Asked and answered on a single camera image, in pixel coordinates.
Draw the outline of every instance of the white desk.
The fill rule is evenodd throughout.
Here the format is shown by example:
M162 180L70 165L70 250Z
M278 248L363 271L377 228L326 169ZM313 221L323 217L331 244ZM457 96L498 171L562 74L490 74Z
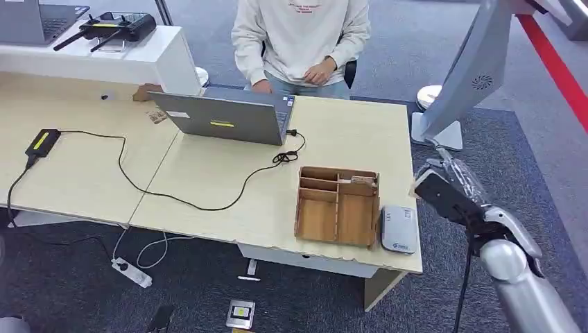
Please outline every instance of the white desk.
M147 187L178 129L157 125L150 103L129 100L134 85L0 73L0 205L23 171L24 151L42 128L86 130L127 137L123 168ZM102 101L104 91L118 100ZM117 165L122 140L63 134L46 158L25 175L12 194L16 209L50 212L92 221L128 223L143 194Z
M0 44L0 71L105 82L161 85L165 92L199 94L200 83L183 30L157 26L123 52L94 52L96 41L79 39L58 52L53 46L79 31L78 21L50 46Z
M307 139L299 160L255 175L231 209L202 212L145 196L131 225L235 243L245 257L368 278L367 311L406 273L422 272L420 248L414 255L400 255L379 244L368 250L296 239L298 171L302 166L376 171L382 205L416 209L408 195L413 170L406 107L297 97L289 128ZM179 133L149 190L201 207L222 207L236 198L249 173L301 143L289 137L277 148Z

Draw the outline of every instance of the wooden compartment box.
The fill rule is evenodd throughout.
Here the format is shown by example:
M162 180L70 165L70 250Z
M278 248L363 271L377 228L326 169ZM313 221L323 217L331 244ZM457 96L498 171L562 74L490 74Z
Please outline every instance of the wooden compartment box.
M379 220L378 177L370 171L302 167L295 236L371 246Z

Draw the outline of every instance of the jeans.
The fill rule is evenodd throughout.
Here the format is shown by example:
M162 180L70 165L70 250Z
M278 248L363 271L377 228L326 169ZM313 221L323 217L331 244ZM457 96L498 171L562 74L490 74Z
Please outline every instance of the jeans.
M325 97L328 99L349 99L349 88L345 81L319 87L305 87L303 85L293 85L284 82L272 74L269 74L267 71L266 77L268 78L268 81L270 81L272 91L275 94ZM251 90L251 85L245 87L245 90Z

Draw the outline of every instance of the hand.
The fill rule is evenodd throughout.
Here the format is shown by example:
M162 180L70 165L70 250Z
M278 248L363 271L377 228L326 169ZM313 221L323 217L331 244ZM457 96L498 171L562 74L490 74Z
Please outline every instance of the hand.
M268 80L261 80L253 85L251 88L254 92L261 92L264 94L271 94L272 93L272 86L270 85L270 81Z
M304 82L313 85L324 85L331 78L335 69L337 69L335 60L331 57L326 57L320 64L312 66L304 73Z

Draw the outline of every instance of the sticker on laptop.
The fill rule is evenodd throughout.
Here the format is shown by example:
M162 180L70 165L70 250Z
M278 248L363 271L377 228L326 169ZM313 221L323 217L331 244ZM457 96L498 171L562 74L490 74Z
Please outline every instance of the sticker on laptop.
M233 123L230 123L228 121L222 121L222 120L211 120L210 124L213 126L235 127L235 125Z
M189 118L190 117L186 112L168 111L167 113L170 115L170 117L177 117L177 118Z

